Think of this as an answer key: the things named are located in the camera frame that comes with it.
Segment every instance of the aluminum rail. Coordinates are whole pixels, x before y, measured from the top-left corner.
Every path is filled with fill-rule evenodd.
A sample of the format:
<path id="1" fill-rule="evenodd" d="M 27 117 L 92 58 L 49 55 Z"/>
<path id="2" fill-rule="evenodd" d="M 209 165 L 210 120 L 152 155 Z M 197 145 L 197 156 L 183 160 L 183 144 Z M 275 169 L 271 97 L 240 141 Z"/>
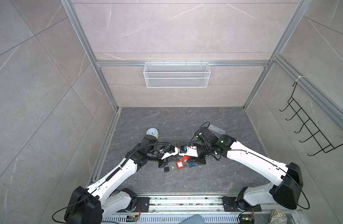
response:
<path id="1" fill-rule="evenodd" d="M 115 128 L 116 128 L 117 123 L 118 123 L 120 111 L 121 111 L 121 109 L 118 109 L 117 112 L 115 112 L 113 114 L 111 123 L 109 124 L 109 128 L 108 128 L 106 137 L 103 141 L 102 148 L 101 148 L 99 155 L 98 155 L 98 159 L 96 160 L 96 164 L 95 164 L 94 169 L 92 171 L 92 176 L 91 176 L 92 183 L 97 182 L 100 179 L 103 164 L 104 164 L 104 161 L 106 160 L 106 155 L 108 153 L 109 146 L 111 145 L 111 140 L 112 140 L 113 134 L 115 132 Z"/>
<path id="2" fill-rule="evenodd" d="M 210 66 L 268 66 L 267 60 L 98 60 L 97 66 L 144 66 L 145 63 L 198 63 L 207 62 Z"/>

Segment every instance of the clear plastic box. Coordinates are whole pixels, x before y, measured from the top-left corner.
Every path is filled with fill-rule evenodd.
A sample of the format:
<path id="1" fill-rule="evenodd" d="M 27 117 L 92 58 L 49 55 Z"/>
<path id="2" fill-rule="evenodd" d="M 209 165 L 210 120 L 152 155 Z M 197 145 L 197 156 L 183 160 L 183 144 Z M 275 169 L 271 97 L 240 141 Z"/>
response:
<path id="1" fill-rule="evenodd" d="M 215 125 L 210 124 L 209 127 L 210 131 L 214 131 L 219 134 L 225 134 L 225 131 L 221 128 L 216 127 Z"/>

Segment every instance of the red wire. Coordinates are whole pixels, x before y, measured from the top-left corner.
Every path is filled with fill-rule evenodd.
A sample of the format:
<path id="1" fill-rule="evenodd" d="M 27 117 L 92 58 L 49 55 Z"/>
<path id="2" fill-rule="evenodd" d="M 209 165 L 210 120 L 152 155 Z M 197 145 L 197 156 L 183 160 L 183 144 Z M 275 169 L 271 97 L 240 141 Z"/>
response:
<path id="1" fill-rule="evenodd" d="M 138 207 L 139 207 L 139 215 L 138 215 L 138 220 L 140 218 L 140 204 L 138 203 Z"/>

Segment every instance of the wall tile seam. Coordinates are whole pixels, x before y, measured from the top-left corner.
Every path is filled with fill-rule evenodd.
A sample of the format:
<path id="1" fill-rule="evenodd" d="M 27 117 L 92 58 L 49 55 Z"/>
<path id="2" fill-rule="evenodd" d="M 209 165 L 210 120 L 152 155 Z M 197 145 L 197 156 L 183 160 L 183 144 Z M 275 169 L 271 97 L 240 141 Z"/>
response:
<path id="1" fill-rule="evenodd" d="M 2 174 L 0 175 L 0 178 L 2 177 L 2 175 L 6 172 L 6 170 L 8 169 L 8 167 L 13 163 L 13 161 L 16 159 L 16 157 L 18 157 L 18 155 L 21 153 L 21 151 L 25 148 L 25 146 L 30 142 L 30 140 L 33 138 L 33 136 L 37 133 L 37 131 L 39 130 L 39 128 L 44 124 L 44 122 L 48 119 L 48 117 L 53 113 L 53 111 L 56 109 L 56 107 L 59 105 L 59 103 L 62 101 L 62 99 L 66 96 L 66 94 L 60 99 L 60 101 L 57 103 L 57 105 L 53 108 L 53 110 L 48 114 L 48 116 L 45 118 L 45 120 L 41 123 L 41 125 L 36 129 L 36 131 L 33 133 L 33 135 L 30 137 L 30 139 L 24 144 L 24 146 L 21 148 L 21 150 L 16 154 L 16 156 L 12 159 L 11 163 L 8 164 L 7 168 L 2 172 Z"/>
<path id="2" fill-rule="evenodd" d="M 83 70 L 83 72 L 81 73 L 81 75 L 77 78 L 77 80 L 82 76 L 82 74 L 83 74 L 84 71 L 88 68 L 89 65 L 90 65 L 90 62 L 89 62 L 89 64 L 86 66 L 86 68 Z M 76 80 L 76 81 L 73 83 L 73 85 L 71 86 L 71 89 L 72 89 L 73 91 L 74 91 L 73 86 L 74 86 L 74 84 L 77 82 L 77 80 Z M 80 99 L 80 97 L 78 96 L 77 93 L 76 93 L 76 95 L 77 95 L 78 99 L 82 102 L 82 104 L 84 105 L 84 102 Z M 98 107 L 97 107 L 97 109 L 95 110 L 94 114 L 92 115 L 92 114 L 89 112 L 89 110 L 87 109 L 87 107 L 84 105 L 84 108 L 88 111 L 88 113 L 92 116 L 93 119 L 94 119 L 95 113 L 96 113 L 97 110 L 98 110 Z"/>
<path id="3" fill-rule="evenodd" d="M 319 23 L 319 22 L 317 22 L 317 21 L 315 21 L 315 20 L 312 20 L 312 19 L 310 19 L 309 17 L 306 17 L 306 16 L 303 16 L 303 17 L 305 17 L 306 19 L 309 19 L 309 20 L 311 20 L 311 21 L 313 21 L 313 22 L 315 22 L 315 23 L 317 23 L 317 24 L 320 24 L 320 25 L 322 25 L 322 26 L 324 26 L 324 27 L 326 27 L 326 28 L 328 28 L 328 29 L 331 29 L 331 30 L 333 30 L 333 31 L 335 31 L 335 32 L 337 32 L 337 33 L 343 35 L 343 33 L 339 32 L 339 31 L 337 31 L 337 30 L 334 30 L 334 29 L 332 29 L 332 28 L 330 28 L 330 27 L 328 27 L 328 26 L 326 26 L 326 25 L 323 25 L 322 23 Z"/>
<path id="4" fill-rule="evenodd" d="M 68 16 L 66 17 L 66 18 L 64 18 L 64 19 L 62 19 L 62 20 L 60 20 L 60 21 L 58 21 L 57 23 L 59 23 L 59 22 L 62 22 L 63 20 L 65 20 L 65 19 L 67 19 L 68 18 Z M 17 47 L 17 46 L 19 46 L 20 44 L 22 44 L 22 43 L 24 43 L 24 42 L 26 42 L 26 41 L 28 41 L 29 39 L 31 39 L 31 38 L 33 38 L 33 37 L 35 37 L 36 35 L 38 35 L 38 34 L 40 34 L 40 33 L 42 33 L 43 31 L 45 31 L 45 30 L 47 30 L 47 29 L 49 29 L 49 28 L 51 28 L 52 26 L 54 26 L 54 25 L 56 25 L 57 23 L 55 23 L 55 24 L 53 24 L 53 25 L 51 25 L 51 26 L 49 26 L 48 28 L 46 28 L 46 29 L 44 29 L 44 30 L 42 30 L 41 32 L 39 32 L 39 33 L 36 33 L 36 34 L 34 34 L 33 33 L 33 31 L 32 31 L 32 29 L 29 27 L 29 25 L 26 23 L 26 25 L 28 26 L 28 28 L 30 29 L 30 31 L 34 34 L 32 37 L 30 37 L 30 38 L 28 38 L 28 39 L 26 39 L 26 40 L 24 40 L 24 41 L 22 41 L 21 43 L 19 43 L 19 44 L 17 44 L 16 46 L 14 46 L 14 47 L 11 47 L 10 49 L 8 49 L 7 51 L 5 51 L 5 52 L 3 52 L 3 53 L 1 53 L 0 54 L 0 56 L 1 55 L 3 55 L 4 53 L 6 53 L 6 52 L 8 52 L 9 50 L 11 50 L 11 49 L 13 49 L 13 48 L 15 48 L 15 47 Z"/>

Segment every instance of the marble tile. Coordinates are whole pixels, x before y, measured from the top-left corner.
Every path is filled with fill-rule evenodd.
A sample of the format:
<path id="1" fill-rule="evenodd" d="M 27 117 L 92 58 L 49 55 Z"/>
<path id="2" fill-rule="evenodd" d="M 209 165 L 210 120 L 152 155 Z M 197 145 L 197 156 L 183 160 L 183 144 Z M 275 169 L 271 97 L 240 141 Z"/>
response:
<path id="1" fill-rule="evenodd" d="M 301 128 L 302 123 L 297 117 L 290 121 L 285 120 L 285 118 L 290 119 L 294 114 L 291 108 L 286 109 L 284 112 L 279 111 L 279 109 L 285 108 L 286 101 L 291 96 L 292 84 L 292 78 L 280 67 L 274 67 L 259 92 L 285 130 L 332 210 L 340 222 L 343 223 L 343 146 L 327 154 L 321 152 L 312 157 L 307 155 L 307 153 L 313 154 L 319 151 L 320 147 L 313 139 L 300 143 L 299 140 L 307 139 L 310 133 L 306 128 L 303 128 L 298 134 L 294 132 Z M 334 146 L 343 143 L 343 131 L 300 87 L 295 89 L 294 98 Z M 312 129 L 315 125 L 308 123 L 307 126 Z M 317 134 L 315 137 L 322 147 L 328 145 L 321 134 Z"/>
<path id="2" fill-rule="evenodd" d="M 88 57 L 67 18 L 36 36 L 70 85 L 89 65 Z"/>
<path id="3" fill-rule="evenodd" d="M 213 66 L 208 85 L 255 84 L 263 66 Z"/>
<path id="4" fill-rule="evenodd" d="M 335 210 L 331 209 L 313 176 L 308 172 L 308 167 L 306 168 L 301 160 L 301 154 L 295 150 L 284 127 L 278 123 L 279 120 L 275 118 L 259 93 L 250 104 L 248 114 L 270 158 L 286 164 L 294 162 L 300 166 L 304 181 L 303 191 L 311 205 L 309 210 L 303 209 L 302 211 L 309 223 L 340 223 L 335 216 Z M 307 207 L 307 202 L 302 195 L 299 204 Z"/>
<path id="5" fill-rule="evenodd" d="M 74 4 L 74 7 L 95 52 L 230 53 L 272 52 L 296 5 Z"/>
<path id="6" fill-rule="evenodd" d="M 60 0 L 11 0 L 34 34 L 67 17 Z"/>
<path id="7" fill-rule="evenodd" d="M 123 108 L 102 175 L 114 168 L 134 145 L 139 143 L 150 127 L 159 131 L 159 141 L 187 144 L 195 130 L 205 121 L 223 128 L 226 134 L 247 147 L 263 154 L 260 143 L 242 107 L 196 108 Z M 164 173 L 157 163 L 149 161 L 118 189 L 128 187 L 134 192 L 220 192 L 240 191 L 244 186 L 268 182 L 250 168 L 222 158 L 206 158 L 207 164 L 185 169 L 170 169 Z M 169 166 L 176 167 L 175 162 Z"/>
<path id="8" fill-rule="evenodd" d="M 0 177 L 0 223 L 39 222 L 91 120 L 68 91 Z"/>
<path id="9" fill-rule="evenodd" d="M 303 18 L 284 56 L 343 110 L 343 35 Z"/>
<path id="10" fill-rule="evenodd" d="M 0 176 L 69 88 L 35 37 L 0 56 Z"/>
<path id="11" fill-rule="evenodd" d="M 74 152 L 66 170 L 64 171 L 61 180 L 58 182 L 56 190 L 47 205 L 40 224 L 55 223 L 51 217 L 58 209 L 68 205 L 72 192 L 79 186 L 86 187 L 90 180 L 88 177 L 93 168 L 93 164 L 97 159 L 97 155 L 101 148 L 104 138 L 102 130 L 97 123 L 92 119 L 87 131 L 80 141 L 76 151 Z M 64 221 L 64 213 L 60 212 L 55 215 L 55 219 Z"/>
<path id="12" fill-rule="evenodd" d="M 298 3 L 298 0 L 72 0 L 73 3 Z"/>
<path id="13" fill-rule="evenodd" d="M 94 115 L 104 96 L 104 90 L 91 64 L 88 65 L 72 88 L 89 113 Z"/>
<path id="14" fill-rule="evenodd" d="M 305 16 L 343 33 L 343 0 L 313 0 Z"/>
<path id="15" fill-rule="evenodd" d="M 93 116 L 104 134 L 106 134 L 108 131 L 109 124 L 111 123 L 113 114 L 114 110 L 111 106 L 111 103 L 108 100 L 108 97 L 105 94 Z"/>
<path id="16" fill-rule="evenodd" d="M 32 36 L 32 31 L 11 2 L 0 0 L 0 54 Z"/>
<path id="17" fill-rule="evenodd" d="M 242 106 L 254 85 L 208 85 L 206 88 L 147 88 L 109 85 L 118 106 Z"/>
<path id="18" fill-rule="evenodd" d="M 113 66 L 103 67 L 107 83 L 111 85 L 145 85 L 144 67 Z M 208 85 L 255 84 L 262 66 L 213 66 Z"/>
<path id="19" fill-rule="evenodd" d="M 97 60 L 269 60 L 271 52 L 256 53 L 95 53 Z"/>
<path id="20" fill-rule="evenodd" d="M 115 85 L 146 85 L 143 70 L 143 66 L 102 67 L 107 83 Z"/>

